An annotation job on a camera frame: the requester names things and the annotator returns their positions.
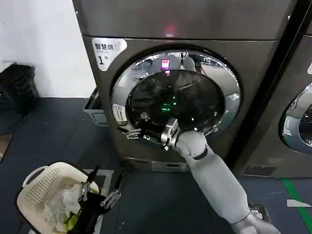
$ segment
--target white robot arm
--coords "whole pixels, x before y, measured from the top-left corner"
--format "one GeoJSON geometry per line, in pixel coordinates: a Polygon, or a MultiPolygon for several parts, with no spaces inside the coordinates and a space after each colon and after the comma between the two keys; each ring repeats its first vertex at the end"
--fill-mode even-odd
{"type": "Polygon", "coordinates": [[[235,233],[280,234],[271,223],[250,211],[245,190],[224,161],[212,151],[202,133],[182,133],[175,141],[175,149],[189,164],[214,211],[230,223],[235,233]]]}

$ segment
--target second washing machine door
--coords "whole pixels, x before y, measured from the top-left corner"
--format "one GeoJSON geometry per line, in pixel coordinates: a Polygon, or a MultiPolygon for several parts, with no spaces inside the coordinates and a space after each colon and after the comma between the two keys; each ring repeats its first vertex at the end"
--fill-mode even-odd
{"type": "Polygon", "coordinates": [[[160,139],[174,117],[183,131],[208,135],[231,124],[239,108],[240,89],[234,72],[212,55],[167,50],[130,65],[118,77],[111,102],[124,131],[143,129],[160,139]]]}
{"type": "Polygon", "coordinates": [[[312,154],[312,84],[289,105],[281,126],[283,140],[290,148],[312,154]]]}

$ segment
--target laundry basket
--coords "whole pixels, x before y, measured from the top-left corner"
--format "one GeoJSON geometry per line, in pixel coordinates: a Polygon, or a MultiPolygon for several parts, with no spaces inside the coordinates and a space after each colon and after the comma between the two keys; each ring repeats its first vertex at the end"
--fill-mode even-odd
{"type": "MultiPolygon", "coordinates": [[[[50,166],[35,169],[28,175],[17,197],[20,213],[39,234],[59,234],[45,220],[44,206],[46,201],[60,190],[70,189],[75,184],[85,182],[87,175],[79,169],[64,162],[57,162],[50,166]],[[42,171],[29,184],[29,180],[42,171]]],[[[97,184],[91,184],[91,189],[100,192],[97,184]]]]}

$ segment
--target number 1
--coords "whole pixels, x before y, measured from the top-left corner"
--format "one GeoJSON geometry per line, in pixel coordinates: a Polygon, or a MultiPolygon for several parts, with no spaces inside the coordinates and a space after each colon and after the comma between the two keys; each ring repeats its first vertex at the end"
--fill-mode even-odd
{"type": "Polygon", "coordinates": [[[100,61],[99,63],[100,63],[101,65],[104,65],[104,63],[103,63],[103,61],[102,61],[102,57],[99,56],[98,58],[99,58],[99,61],[100,61]]]}

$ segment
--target washing machine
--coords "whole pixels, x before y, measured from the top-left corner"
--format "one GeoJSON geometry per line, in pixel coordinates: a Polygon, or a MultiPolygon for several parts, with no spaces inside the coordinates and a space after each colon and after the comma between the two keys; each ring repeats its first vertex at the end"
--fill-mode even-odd
{"type": "Polygon", "coordinates": [[[136,168],[183,172],[159,142],[168,121],[203,132],[225,158],[296,1],[73,3],[118,153],[136,168]]]}
{"type": "Polygon", "coordinates": [[[299,32],[289,57],[236,163],[237,173],[312,176],[312,23],[299,32]]]}

